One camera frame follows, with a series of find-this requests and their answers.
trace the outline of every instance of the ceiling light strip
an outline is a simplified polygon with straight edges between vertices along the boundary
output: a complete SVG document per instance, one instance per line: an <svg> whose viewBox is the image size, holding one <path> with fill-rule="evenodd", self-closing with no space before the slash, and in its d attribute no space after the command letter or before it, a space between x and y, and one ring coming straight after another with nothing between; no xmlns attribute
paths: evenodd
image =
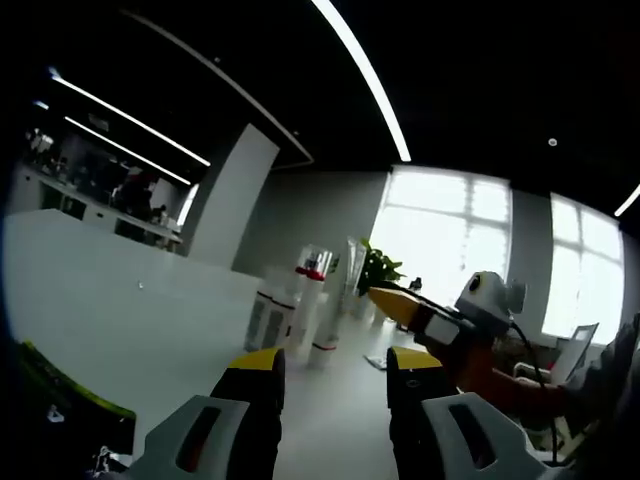
<svg viewBox="0 0 640 480"><path fill-rule="evenodd" d="M380 83L380 79L378 78L376 71L373 69L367 54L364 53L362 46L360 46L358 39L330 0L312 0L312 2L335 30L340 40L342 40L342 43L351 54L353 61L356 62L356 65L360 69L367 85L369 85L371 93L382 112L382 116L387 122L387 127L389 128L393 141L398 149L400 160L403 162L410 162L411 155L409 155L409 149L407 148L407 143L404 140L404 135L402 135L398 119L393 112L389 98L382 87L382 83Z"/></svg>
<svg viewBox="0 0 640 480"><path fill-rule="evenodd" d="M640 185L638 185L636 189L633 191L633 193L629 195L629 198L627 198L625 202L622 205L620 205L620 208L618 208L618 210L615 211L614 215L616 217L619 217L620 215L622 215L624 211L627 208L629 208L631 204L635 202L638 197L640 197Z"/></svg>
<svg viewBox="0 0 640 480"><path fill-rule="evenodd" d="M129 150L126 147L123 147L122 145L120 145L119 143L114 142L113 140L109 140L107 137L100 135L98 132L95 132L93 130L91 130L88 127L85 127L84 125L82 125L80 122L76 122L73 118L69 118L69 117L64 117L64 119L67 122L73 123L74 125L76 125L77 127L80 127L81 129L83 129L86 132L89 132L92 135L95 135L96 137L98 137L100 140L104 140L105 142L113 145L116 148L119 148L120 150L122 150L123 152L128 153L129 155L131 155L132 157L137 158L138 160L142 160L144 163L147 163L149 165L151 165L154 168L157 168L158 170L160 170L161 172L166 173L167 175L169 175L170 177L175 178L176 180L179 180L180 182L184 183L185 185L191 185L191 182L189 180L185 180L184 178L176 175L173 172L170 172L169 170L167 170L166 168L161 167L160 165L158 165L157 163L153 163L151 160L147 160L146 158L144 158L142 155L138 155L136 152L132 152L131 150Z"/></svg>
<svg viewBox="0 0 640 480"><path fill-rule="evenodd" d="M224 73L224 71L222 69L220 69L218 66L216 66L207 57L202 55L200 52L198 52L197 50L192 48L187 43L185 43L182 40L180 40L178 37L176 37L172 33L168 32L164 28L156 25L155 23L153 23L152 21L146 19L145 17L141 17L140 15L136 15L135 13L131 13L131 12L127 11L127 10L121 10L121 12L122 12L123 15L126 15L127 17L130 17L130 18L134 19L135 21L141 23L142 25L145 25L146 27L149 27L154 32L162 35L164 38L169 40L174 45L176 45L176 46L180 47L181 49L183 49L185 52L187 52L193 58L195 58L200 63L202 63L205 67L207 67L213 73L218 75L218 77L220 77L230 87L232 87L236 92L238 92L240 94L240 96L242 96L246 101L248 101L251 105L253 105L253 107L256 110L258 110L260 113L262 113L262 115L264 115L278 130L280 130L282 132L282 134L285 137L287 137L287 139L289 139L289 141L291 141L291 143L293 143L298 148L298 150L300 150L300 152L302 152L302 154L305 157L308 158L307 161L296 163L296 164L292 164L292 165L286 165L286 166L282 166L282 167L274 167L274 168L272 168L272 170L282 170L284 168L302 167L304 165L311 165L314 162L313 157L307 151L307 149L302 146L302 144L298 141L298 139L294 135L292 135L284 127L284 125L282 125L278 120L276 120L276 118L273 115L271 115L271 113L269 113L269 111L266 108L264 108L255 98L253 98L251 95L249 95L249 92L247 92L244 88L242 88L237 82L235 82L229 75Z"/></svg>
<svg viewBox="0 0 640 480"><path fill-rule="evenodd" d="M174 147L176 147L178 150L180 150L181 152L186 153L187 155L189 155L191 158L196 159L198 162L202 163L203 165L206 165L207 167L211 165L211 162L208 162L207 160L205 160L204 158L202 158L199 155L196 155L195 153L193 153L191 150L188 150L186 148L184 148L182 145L180 145L179 143L176 143L175 141L171 140L169 137L161 134L160 132L158 132L157 130L154 130L153 128L151 128L149 125L142 123L140 120L138 120L137 118L132 117L131 115L129 115L128 113L123 112L122 110L120 110L119 108L114 107L113 105L105 102L104 100L101 100L100 98L96 97L95 95L90 94L89 92L87 92L86 90L83 90L82 88L74 85L71 82L66 81L64 78L60 77L59 75L53 74L51 75L51 78L64 85L65 87L69 87L72 90L75 90L76 92L78 92L81 95L84 95L87 98L90 98L91 100L93 100L96 103L99 103L100 105L102 105L103 107L108 108L109 110L111 110L112 112L117 113L118 115L120 115L121 117L126 118L127 120L129 120L130 122L135 123L136 125L138 125L139 127L144 128L147 132L152 133L153 135L155 135L156 137L164 140L165 142L167 142L169 145L172 145Z"/></svg>

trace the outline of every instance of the chair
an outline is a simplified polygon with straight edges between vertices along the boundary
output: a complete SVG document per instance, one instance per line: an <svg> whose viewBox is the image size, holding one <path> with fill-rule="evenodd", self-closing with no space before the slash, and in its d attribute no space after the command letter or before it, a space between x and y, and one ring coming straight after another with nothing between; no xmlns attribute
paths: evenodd
<svg viewBox="0 0 640 480"><path fill-rule="evenodd" d="M591 344L591 340L598 329L599 323L593 325L581 325L573 332L573 336L569 343L562 349L562 353L556 360L551 370L540 369L542 380L552 385L560 385L565 383L571 375L584 363L584 357L587 349ZM526 377L537 380L535 369L532 365L524 362L518 362L513 368L514 377Z"/></svg>

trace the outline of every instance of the black ceiling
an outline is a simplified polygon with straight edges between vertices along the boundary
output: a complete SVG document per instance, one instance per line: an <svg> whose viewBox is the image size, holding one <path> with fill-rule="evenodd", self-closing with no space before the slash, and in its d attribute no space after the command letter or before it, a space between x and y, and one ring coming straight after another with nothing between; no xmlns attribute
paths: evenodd
<svg viewBox="0 0 640 480"><path fill-rule="evenodd" d="M640 33L624 12L333 3L385 87L412 165L509 178L607 214L640 182ZM307 168L385 170L398 162L362 75L310 1L124 7L217 59L299 133L316 161ZM205 157L217 132L252 118L281 145L277 165L304 160L213 72L117 9L66 23L48 58L68 80ZM638 218L634 205L623 224L633 230Z"/></svg>

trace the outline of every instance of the potted plant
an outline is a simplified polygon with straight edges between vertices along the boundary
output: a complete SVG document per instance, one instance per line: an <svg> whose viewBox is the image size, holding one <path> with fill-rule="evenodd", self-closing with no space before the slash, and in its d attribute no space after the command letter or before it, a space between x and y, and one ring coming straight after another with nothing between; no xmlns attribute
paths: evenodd
<svg viewBox="0 0 640 480"><path fill-rule="evenodd" d="M374 309L373 302L369 300L369 297L365 296L369 288L380 285L383 282L397 282L404 275L396 271L397 268L402 266L402 262L394 262L382 253L382 250L372 248L366 238L363 238L360 242L367 249L367 254L358 279L357 290L360 298L356 316L358 318L366 318L373 313Z"/></svg>

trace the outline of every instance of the green plant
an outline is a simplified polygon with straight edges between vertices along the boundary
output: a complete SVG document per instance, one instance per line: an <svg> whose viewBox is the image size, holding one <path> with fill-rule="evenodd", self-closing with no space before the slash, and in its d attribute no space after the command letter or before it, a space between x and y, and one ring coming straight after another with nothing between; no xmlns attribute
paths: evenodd
<svg viewBox="0 0 640 480"><path fill-rule="evenodd" d="M360 296L366 294L372 286L382 282L396 282L404 277L401 273L396 272L396 268L401 267L402 262L394 262L384 255L382 250L371 248L371 244L366 238L360 242L367 249L362 273L358 279L358 294Z"/></svg>

